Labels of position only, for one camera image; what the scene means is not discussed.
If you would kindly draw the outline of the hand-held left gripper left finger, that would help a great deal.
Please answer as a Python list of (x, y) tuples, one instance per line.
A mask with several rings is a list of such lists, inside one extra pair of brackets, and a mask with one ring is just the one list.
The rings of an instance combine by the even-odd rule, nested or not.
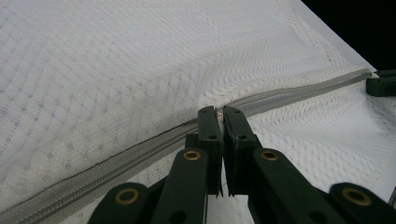
[(185, 147), (203, 150), (208, 156), (207, 186), (210, 195), (223, 195), (221, 185), (223, 140), (216, 108), (206, 106), (198, 111), (197, 133), (187, 135)]

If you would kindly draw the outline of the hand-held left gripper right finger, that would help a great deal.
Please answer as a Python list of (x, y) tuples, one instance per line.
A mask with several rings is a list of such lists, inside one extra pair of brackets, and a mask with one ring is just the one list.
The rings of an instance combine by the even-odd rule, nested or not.
[(248, 195), (252, 155), (261, 144), (245, 114), (234, 107), (223, 107), (224, 164), (229, 194)]

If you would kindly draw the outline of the white mesh laundry bag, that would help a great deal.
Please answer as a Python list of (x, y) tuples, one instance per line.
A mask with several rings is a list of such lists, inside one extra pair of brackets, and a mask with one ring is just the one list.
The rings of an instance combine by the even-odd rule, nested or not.
[(241, 108), (315, 187), (370, 191), (396, 97), (290, 0), (0, 0), (0, 224), (86, 224), (166, 176), (199, 109)]

